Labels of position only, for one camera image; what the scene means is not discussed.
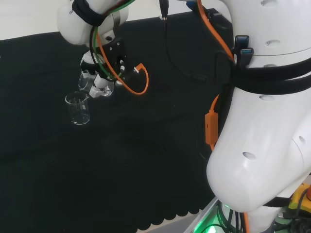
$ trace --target black mat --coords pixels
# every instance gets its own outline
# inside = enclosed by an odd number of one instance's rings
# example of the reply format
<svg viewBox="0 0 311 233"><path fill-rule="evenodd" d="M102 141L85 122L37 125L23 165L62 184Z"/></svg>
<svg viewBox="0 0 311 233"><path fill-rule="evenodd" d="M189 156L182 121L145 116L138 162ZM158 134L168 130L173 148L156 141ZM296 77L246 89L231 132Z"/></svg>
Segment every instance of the black mat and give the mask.
<svg viewBox="0 0 311 233"><path fill-rule="evenodd" d="M208 76L198 83L168 63L160 19L128 22L118 35L148 69L150 88L91 101L82 129L70 124L64 98L77 89L86 48L59 33L0 41L1 233L134 233L195 214L214 197L203 122L220 90L219 47L192 13L170 17L172 57Z"/></svg>

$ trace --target clear glass beaker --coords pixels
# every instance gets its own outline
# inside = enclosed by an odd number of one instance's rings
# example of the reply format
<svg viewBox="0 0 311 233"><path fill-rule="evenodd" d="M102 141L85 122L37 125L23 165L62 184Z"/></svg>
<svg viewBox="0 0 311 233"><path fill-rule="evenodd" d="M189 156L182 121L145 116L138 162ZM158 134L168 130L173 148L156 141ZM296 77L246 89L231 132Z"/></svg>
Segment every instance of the clear glass beaker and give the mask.
<svg viewBox="0 0 311 233"><path fill-rule="evenodd" d="M95 78L96 75L91 75L87 70L82 71L78 83L79 90L89 93L94 85Z"/></svg>
<svg viewBox="0 0 311 233"><path fill-rule="evenodd" d="M90 120L87 103L88 96L84 92L73 92L66 96L65 102L73 124L84 125Z"/></svg>

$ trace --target black strap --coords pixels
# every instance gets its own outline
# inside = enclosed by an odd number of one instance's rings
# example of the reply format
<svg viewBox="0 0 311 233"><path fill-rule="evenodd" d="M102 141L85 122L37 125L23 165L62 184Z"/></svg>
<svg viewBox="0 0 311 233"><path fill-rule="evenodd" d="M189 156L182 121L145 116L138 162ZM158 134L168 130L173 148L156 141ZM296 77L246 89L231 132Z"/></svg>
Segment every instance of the black strap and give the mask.
<svg viewBox="0 0 311 233"><path fill-rule="evenodd" d="M289 203L291 202L292 197L289 198L280 198L280 197L275 197L268 203L266 203L264 206L267 207L275 207L275 208L280 208L284 206L288 206Z"/></svg>
<svg viewBox="0 0 311 233"><path fill-rule="evenodd" d="M287 95L311 88L311 58L281 67L240 69L231 63L230 78L221 80L244 91L261 95Z"/></svg>
<svg viewBox="0 0 311 233"><path fill-rule="evenodd" d="M257 81L283 81L303 76L311 72L311 58L295 64L281 67L265 67L265 68L248 68L238 69L232 68L231 77L233 79L251 79Z"/></svg>
<svg viewBox="0 0 311 233"><path fill-rule="evenodd" d="M311 88L311 75L284 81L256 81L251 77L249 79L233 78L231 81L234 86L244 91L262 95L287 95Z"/></svg>
<svg viewBox="0 0 311 233"><path fill-rule="evenodd" d="M72 3L73 11L84 20L84 22L88 23L92 26L101 26L103 21L106 19L106 16L97 14L93 11L86 0L74 0Z"/></svg>

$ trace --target white wall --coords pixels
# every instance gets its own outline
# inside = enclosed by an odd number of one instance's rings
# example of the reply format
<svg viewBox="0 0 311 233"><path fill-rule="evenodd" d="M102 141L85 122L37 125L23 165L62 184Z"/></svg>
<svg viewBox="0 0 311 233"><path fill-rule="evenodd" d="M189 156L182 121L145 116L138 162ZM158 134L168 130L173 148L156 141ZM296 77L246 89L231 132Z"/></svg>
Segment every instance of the white wall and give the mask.
<svg viewBox="0 0 311 233"><path fill-rule="evenodd" d="M0 40L57 30L56 12L68 0L0 0ZM230 18L218 0L203 0L206 8L216 8ZM170 0L170 14L189 11L184 1ZM158 0L136 0L130 5L128 20L158 17Z"/></svg>

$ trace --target green cable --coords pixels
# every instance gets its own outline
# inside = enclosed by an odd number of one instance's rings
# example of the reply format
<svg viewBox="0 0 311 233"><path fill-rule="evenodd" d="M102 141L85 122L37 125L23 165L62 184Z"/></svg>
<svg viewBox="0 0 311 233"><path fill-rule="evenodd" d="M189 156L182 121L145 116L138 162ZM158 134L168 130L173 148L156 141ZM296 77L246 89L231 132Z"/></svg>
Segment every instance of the green cable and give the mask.
<svg viewBox="0 0 311 233"><path fill-rule="evenodd" d="M117 78L111 77L111 75L108 73L108 71L102 65L101 60L99 59L99 57L97 55L97 52L96 52L96 34L97 34L97 31L98 31L98 27L95 28L94 35L93 35L93 50L95 53L95 57L97 59L99 66L101 67L102 71L105 73L105 75L107 75L107 77L111 78L112 80L116 81Z"/></svg>
<svg viewBox="0 0 311 233"><path fill-rule="evenodd" d="M112 10L111 12L108 13L108 15L110 15L111 13L114 13L116 11L119 11L125 7L127 7L128 5L130 5L131 3L133 3L135 0L130 0L129 2L127 2L126 4ZM93 34L93 50L94 50L94 53L95 53L95 57L96 57L96 60L98 62L98 65L100 66L100 68L102 69L102 71L105 73L105 75L107 75L107 77L111 78L112 80L116 80L116 78L114 77L111 77L111 75L108 73L108 71L104 68L104 66L102 65L102 62L100 61L98 55L97 55L97 52L96 52L96 34L97 34L97 31L98 31L98 27L95 27L95 31L94 31L94 34Z"/></svg>
<svg viewBox="0 0 311 233"><path fill-rule="evenodd" d="M116 9L110 11L110 12L108 13L108 15L110 15L110 14L116 12L116 11L122 10L123 8L125 8L125 7L127 7L128 5L132 4L133 2L135 2L135 0L130 0L130 1L128 1L126 4L124 4L124 5L122 5L122 6L119 6L118 8L116 8Z"/></svg>

